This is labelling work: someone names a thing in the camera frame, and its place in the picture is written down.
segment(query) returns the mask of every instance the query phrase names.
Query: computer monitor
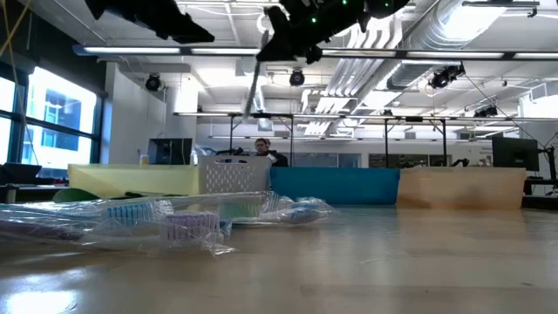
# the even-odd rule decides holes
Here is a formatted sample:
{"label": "computer monitor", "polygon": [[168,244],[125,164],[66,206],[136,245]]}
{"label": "computer monitor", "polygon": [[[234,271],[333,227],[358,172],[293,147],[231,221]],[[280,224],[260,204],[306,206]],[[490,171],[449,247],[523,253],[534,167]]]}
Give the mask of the computer monitor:
{"label": "computer monitor", "polygon": [[189,165],[192,139],[150,139],[148,153],[152,165]]}
{"label": "computer monitor", "polygon": [[536,140],[493,137],[492,154],[495,167],[522,167],[527,171],[539,171]]}
{"label": "computer monitor", "polygon": [[37,174],[41,166],[6,162],[2,166],[2,181],[14,184],[37,184]]}

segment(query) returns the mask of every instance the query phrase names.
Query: table surface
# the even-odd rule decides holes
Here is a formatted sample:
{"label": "table surface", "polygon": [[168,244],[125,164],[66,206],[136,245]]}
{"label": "table surface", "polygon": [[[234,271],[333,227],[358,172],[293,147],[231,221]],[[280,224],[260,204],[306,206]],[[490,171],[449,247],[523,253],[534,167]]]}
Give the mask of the table surface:
{"label": "table surface", "polygon": [[235,229],[239,252],[146,256],[0,243],[0,312],[551,313],[558,214],[352,208]]}

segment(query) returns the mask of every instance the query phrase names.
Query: clear plastic packaging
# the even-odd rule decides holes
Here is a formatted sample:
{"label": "clear plastic packaging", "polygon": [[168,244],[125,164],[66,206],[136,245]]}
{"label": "clear plastic packaging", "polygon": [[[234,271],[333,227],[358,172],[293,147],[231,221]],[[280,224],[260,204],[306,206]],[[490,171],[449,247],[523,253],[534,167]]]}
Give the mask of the clear plastic packaging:
{"label": "clear plastic packaging", "polygon": [[235,226],[241,225],[299,225],[315,222],[327,218],[337,211],[325,201],[316,198],[305,198],[292,201],[287,197],[281,197],[256,217],[237,218],[233,220]]}
{"label": "clear plastic packaging", "polygon": [[273,192],[246,192],[64,204],[0,204],[0,236],[101,249],[206,249],[222,245],[234,225],[295,225],[334,213],[322,200],[292,201]]}
{"label": "clear plastic packaging", "polygon": [[0,235],[101,249],[233,251],[222,242],[218,211],[175,213],[186,197],[65,204],[0,205]]}

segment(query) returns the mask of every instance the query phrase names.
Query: yellow cable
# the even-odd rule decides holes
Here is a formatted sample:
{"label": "yellow cable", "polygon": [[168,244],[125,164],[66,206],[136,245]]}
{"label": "yellow cable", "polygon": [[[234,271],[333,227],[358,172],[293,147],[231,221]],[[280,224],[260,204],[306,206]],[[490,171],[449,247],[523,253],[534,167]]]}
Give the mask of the yellow cable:
{"label": "yellow cable", "polygon": [[[33,156],[35,157],[35,161],[37,162],[38,165],[40,165],[40,163],[38,162],[38,157],[37,154],[35,153],[35,147],[33,146],[33,139],[31,138],[31,133],[29,132],[29,127],[27,126],[27,119],[26,119],[26,112],[25,112],[25,107],[24,107],[24,102],[22,101],[22,99],[24,98],[23,95],[21,94],[21,88],[19,88],[19,83],[17,82],[17,70],[16,70],[16,62],[14,60],[14,51],[13,48],[11,46],[11,38],[10,38],[10,24],[8,23],[8,10],[6,8],[6,0],[1,0],[2,1],[2,5],[3,5],[3,21],[4,21],[4,27],[6,28],[6,35],[8,36],[8,40],[6,41],[6,46],[8,46],[8,50],[10,52],[10,62],[11,62],[11,70],[13,72],[14,75],[14,81],[16,82],[16,89],[17,89],[17,105],[19,106],[19,111],[21,112],[21,123],[25,129],[25,132],[27,133],[27,137],[29,139],[29,142],[31,144],[31,151],[33,152]],[[12,31],[11,34],[15,33],[17,24],[14,27],[14,30]]]}
{"label": "yellow cable", "polygon": [[27,0],[27,3],[25,4],[25,8],[24,11],[21,12],[21,15],[19,16],[19,18],[17,19],[16,24],[14,25],[14,29],[11,31],[8,31],[8,20],[7,20],[7,16],[8,16],[8,8],[6,7],[6,2],[4,0],[2,0],[2,5],[3,5],[3,12],[4,12],[4,20],[6,20],[6,35],[8,36],[6,38],[6,41],[2,44],[2,48],[0,49],[0,57],[2,57],[3,55],[3,51],[6,50],[6,47],[11,44],[11,39],[14,37],[14,35],[16,35],[16,31],[19,28],[19,25],[21,25],[21,23],[24,21],[24,17],[25,17],[25,13],[27,13],[27,10],[29,9],[29,6],[31,5],[31,1],[33,0]]}

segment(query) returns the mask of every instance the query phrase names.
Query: metal frame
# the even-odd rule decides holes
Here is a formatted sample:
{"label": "metal frame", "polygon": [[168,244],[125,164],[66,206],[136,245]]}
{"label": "metal frame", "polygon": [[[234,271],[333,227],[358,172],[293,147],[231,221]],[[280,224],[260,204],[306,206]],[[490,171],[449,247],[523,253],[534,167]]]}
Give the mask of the metal frame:
{"label": "metal frame", "polygon": [[[241,117],[242,114],[241,113],[230,113],[228,115],[230,117],[230,133],[229,133],[229,137],[228,137],[228,149],[232,152],[233,150],[233,138],[234,138],[234,130],[243,122],[243,119],[241,119],[236,125],[235,125],[235,118],[236,117]],[[278,118],[289,130],[290,130],[290,136],[287,137],[283,137],[283,140],[290,140],[290,167],[293,167],[294,164],[294,151],[295,151],[295,143],[294,143],[294,132],[293,130],[295,129],[295,118],[293,114],[281,114],[281,113],[252,113],[250,114],[251,118],[255,118],[255,119],[272,119],[272,118]],[[287,124],[282,120],[282,118],[288,118],[290,119],[290,128],[289,126],[287,126]],[[243,136],[242,138],[244,139],[251,139],[251,136]]]}
{"label": "metal frame", "polygon": [[[220,139],[220,138],[229,138],[229,146],[230,149],[232,150],[232,143],[233,143],[233,138],[243,138],[243,139],[252,139],[252,136],[241,136],[241,137],[235,137],[233,135],[233,131],[235,130],[235,128],[240,124],[237,124],[235,126],[234,121],[235,121],[235,117],[240,117],[242,116],[241,113],[174,113],[174,115],[176,116],[181,116],[181,115],[187,115],[187,116],[228,116],[230,117],[230,135],[228,137],[225,136],[209,136],[209,138],[212,139]],[[381,119],[384,123],[384,144],[385,144],[385,167],[389,167],[389,132],[392,130],[392,128],[399,124],[401,121],[406,121],[406,122],[411,122],[411,123],[420,123],[420,122],[429,122],[430,124],[432,124],[441,134],[442,134],[442,147],[443,147],[443,156],[444,156],[444,166],[448,166],[448,162],[447,162],[447,136],[446,136],[446,122],[448,120],[465,120],[465,121],[531,121],[531,122],[542,122],[542,121],[558,121],[558,119],[545,119],[545,118],[505,118],[505,119],[499,119],[499,118],[471,118],[469,119],[469,117],[423,117],[423,116],[406,116],[406,117],[402,117],[402,116],[339,116],[339,115],[315,115],[315,114],[308,114],[308,115],[304,115],[304,114],[292,114],[292,113],[252,113],[249,115],[249,117],[251,118],[255,118],[255,119],[260,119],[260,118],[264,118],[264,119],[272,119],[272,118],[278,118],[287,128],[289,128],[289,126],[287,126],[287,124],[282,120],[282,118],[287,118],[290,119],[290,137],[283,137],[281,139],[283,140],[290,140],[290,159],[291,159],[291,166],[292,165],[292,161],[293,159],[293,151],[294,151],[294,125],[295,125],[295,119],[300,118],[300,119],[343,119],[343,118],[355,118],[358,117],[359,119]],[[389,122],[391,120],[395,120],[396,123],[392,125],[391,128],[388,128],[388,126],[390,125]],[[436,126],[433,121],[440,121],[442,124],[442,128],[441,130],[439,129],[438,126]],[[320,138],[297,138],[297,140],[325,140],[324,137],[320,137]],[[380,140],[380,139],[364,139],[364,138],[351,138],[351,139],[342,139],[342,138],[335,138],[335,140]]]}

